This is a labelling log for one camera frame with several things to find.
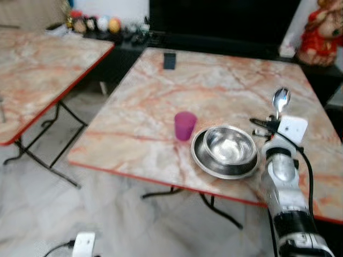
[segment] metal bowl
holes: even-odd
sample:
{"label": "metal bowl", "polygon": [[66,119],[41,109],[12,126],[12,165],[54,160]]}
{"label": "metal bowl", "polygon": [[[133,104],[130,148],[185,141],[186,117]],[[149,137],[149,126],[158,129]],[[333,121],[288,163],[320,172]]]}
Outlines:
{"label": "metal bowl", "polygon": [[208,154],[223,165],[243,165],[256,158],[256,145],[244,131],[232,126],[217,126],[204,135]]}
{"label": "metal bowl", "polygon": [[198,166],[206,173],[222,179],[240,179],[251,176],[258,168],[259,153],[246,164],[224,165],[214,159],[206,150],[204,136],[207,130],[200,131],[192,140],[191,155]]}

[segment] marble table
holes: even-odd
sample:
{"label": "marble table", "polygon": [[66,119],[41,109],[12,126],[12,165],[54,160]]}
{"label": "marble table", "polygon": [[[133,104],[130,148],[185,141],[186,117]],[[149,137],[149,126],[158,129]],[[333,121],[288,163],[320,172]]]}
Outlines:
{"label": "marble table", "polygon": [[[251,133],[250,117],[274,113],[271,99],[288,87],[287,114],[308,119],[302,146],[314,169],[316,218],[343,223],[343,151],[317,96],[298,65],[177,51],[175,70],[163,69],[163,50],[148,48],[68,155],[74,165],[266,206],[260,190],[264,163],[246,179],[222,180],[193,161],[190,142],[174,137],[174,115],[198,116],[195,132],[229,124]],[[254,138],[258,148],[264,142]],[[300,187],[308,173],[300,160]]]}
{"label": "marble table", "polygon": [[0,30],[0,145],[9,145],[113,49],[110,42]]}

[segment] marble floor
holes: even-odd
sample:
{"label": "marble floor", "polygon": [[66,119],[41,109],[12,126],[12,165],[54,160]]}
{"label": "marble floor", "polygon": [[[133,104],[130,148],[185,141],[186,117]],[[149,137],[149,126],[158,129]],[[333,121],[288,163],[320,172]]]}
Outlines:
{"label": "marble floor", "polygon": [[[73,90],[64,102],[90,122],[106,101],[100,92]],[[24,143],[52,117],[50,110],[24,135]],[[62,149],[78,124],[65,111],[32,151],[46,162]],[[0,147],[0,163],[17,154]],[[183,191],[142,200],[167,187],[70,166],[66,154],[55,168],[82,184],[80,190],[29,157],[0,165],[0,256],[41,257],[80,231],[94,231],[94,255],[107,256],[273,256],[266,209],[216,198],[218,208],[244,226],[238,230],[209,210],[196,193]],[[52,257],[71,256],[68,249]]]}

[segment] pink cup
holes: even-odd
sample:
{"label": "pink cup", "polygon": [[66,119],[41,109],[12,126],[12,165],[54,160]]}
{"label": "pink cup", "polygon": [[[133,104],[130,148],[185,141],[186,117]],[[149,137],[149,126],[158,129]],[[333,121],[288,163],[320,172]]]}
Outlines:
{"label": "pink cup", "polygon": [[175,115],[175,135],[181,141],[190,139],[194,126],[197,122],[197,116],[188,111],[179,112]]}

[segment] metal spoon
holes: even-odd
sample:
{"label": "metal spoon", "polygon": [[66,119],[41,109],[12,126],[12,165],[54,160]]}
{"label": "metal spoon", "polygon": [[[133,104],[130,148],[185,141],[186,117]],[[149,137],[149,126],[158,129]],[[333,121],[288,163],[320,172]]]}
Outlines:
{"label": "metal spoon", "polygon": [[4,101],[4,99],[0,96],[0,112],[1,112],[2,122],[5,123],[6,122],[6,117],[5,117],[4,108],[2,106],[2,102],[3,101]]}
{"label": "metal spoon", "polygon": [[273,106],[277,111],[277,120],[280,113],[288,106],[290,100],[290,91],[286,87],[277,90],[273,96]]}

